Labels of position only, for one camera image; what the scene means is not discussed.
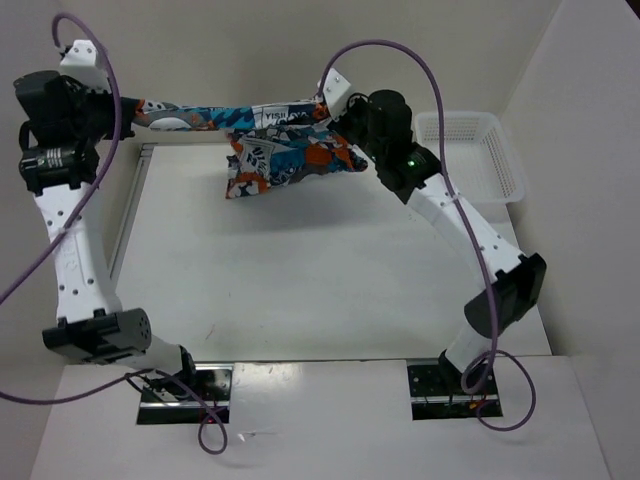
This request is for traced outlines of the colourful patterned shorts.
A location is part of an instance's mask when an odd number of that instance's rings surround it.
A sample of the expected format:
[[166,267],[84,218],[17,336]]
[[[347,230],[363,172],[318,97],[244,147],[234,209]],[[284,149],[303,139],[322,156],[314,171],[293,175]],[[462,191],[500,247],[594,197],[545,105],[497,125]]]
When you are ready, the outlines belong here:
[[329,129],[327,105],[318,98],[244,107],[179,106],[141,99],[133,123],[159,132],[223,131],[228,199],[264,194],[308,176],[360,173],[368,161]]

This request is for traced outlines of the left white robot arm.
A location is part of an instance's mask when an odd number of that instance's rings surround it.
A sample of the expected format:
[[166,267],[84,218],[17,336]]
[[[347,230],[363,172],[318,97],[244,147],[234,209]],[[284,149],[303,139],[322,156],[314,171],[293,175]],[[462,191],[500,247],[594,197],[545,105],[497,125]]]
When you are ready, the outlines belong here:
[[54,70],[27,74],[14,89],[27,115],[19,172],[45,221],[57,282],[45,347],[74,363],[147,369],[155,388],[191,398],[200,385],[191,355],[155,336],[143,309],[123,308],[104,255],[98,188],[107,164],[96,146],[132,136],[134,102]]

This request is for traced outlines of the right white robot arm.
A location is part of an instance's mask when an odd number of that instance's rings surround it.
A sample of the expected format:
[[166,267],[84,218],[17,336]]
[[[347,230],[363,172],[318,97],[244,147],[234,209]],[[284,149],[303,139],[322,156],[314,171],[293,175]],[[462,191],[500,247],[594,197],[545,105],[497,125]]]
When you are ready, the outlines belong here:
[[460,393],[473,382],[473,371],[495,358],[499,336],[537,304],[546,262],[503,239],[446,177],[440,157],[414,141],[412,111],[400,93],[346,93],[326,104],[330,129],[365,152],[380,182],[478,277],[479,292],[464,307],[463,326],[439,359],[440,385]]

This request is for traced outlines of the white plastic basket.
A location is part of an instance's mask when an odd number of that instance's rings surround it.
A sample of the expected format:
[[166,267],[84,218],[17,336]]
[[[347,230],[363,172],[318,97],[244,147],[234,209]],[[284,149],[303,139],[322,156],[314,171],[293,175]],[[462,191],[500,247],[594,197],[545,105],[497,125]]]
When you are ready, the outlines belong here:
[[497,117],[487,112],[447,111],[444,135],[436,112],[415,116],[418,143],[439,155],[455,187],[473,204],[513,204],[524,199],[525,185],[516,156]]

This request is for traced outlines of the aluminium table edge rail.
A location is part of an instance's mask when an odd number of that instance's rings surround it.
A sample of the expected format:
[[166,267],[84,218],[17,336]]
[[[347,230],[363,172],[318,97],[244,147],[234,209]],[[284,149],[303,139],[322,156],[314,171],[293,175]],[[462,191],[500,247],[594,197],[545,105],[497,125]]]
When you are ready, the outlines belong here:
[[144,182],[149,169],[149,163],[155,147],[156,143],[143,143],[137,149],[135,170],[129,182],[126,202],[124,203],[119,229],[109,260],[109,276],[114,284],[117,284],[122,269]]

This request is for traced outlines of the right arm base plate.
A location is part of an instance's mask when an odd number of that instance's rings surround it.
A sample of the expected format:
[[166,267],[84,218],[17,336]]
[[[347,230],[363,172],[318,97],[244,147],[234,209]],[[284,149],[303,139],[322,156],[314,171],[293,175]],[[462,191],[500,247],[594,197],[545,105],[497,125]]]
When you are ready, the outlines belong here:
[[435,358],[408,361],[407,377],[413,421],[502,417],[499,391],[490,373],[480,393],[469,395],[460,386],[460,375],[442,368]]

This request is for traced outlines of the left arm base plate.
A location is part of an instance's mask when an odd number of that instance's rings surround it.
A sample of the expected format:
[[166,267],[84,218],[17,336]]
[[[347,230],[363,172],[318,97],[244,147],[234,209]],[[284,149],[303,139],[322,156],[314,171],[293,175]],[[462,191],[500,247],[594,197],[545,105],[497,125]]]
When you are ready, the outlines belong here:
[[[229,422],[233,380],[232,364],[197,363],[191,389],[224,424]],[[197,400],[168,380],[143,380],[136,418],[137,425],[199,424],[206,410]]]

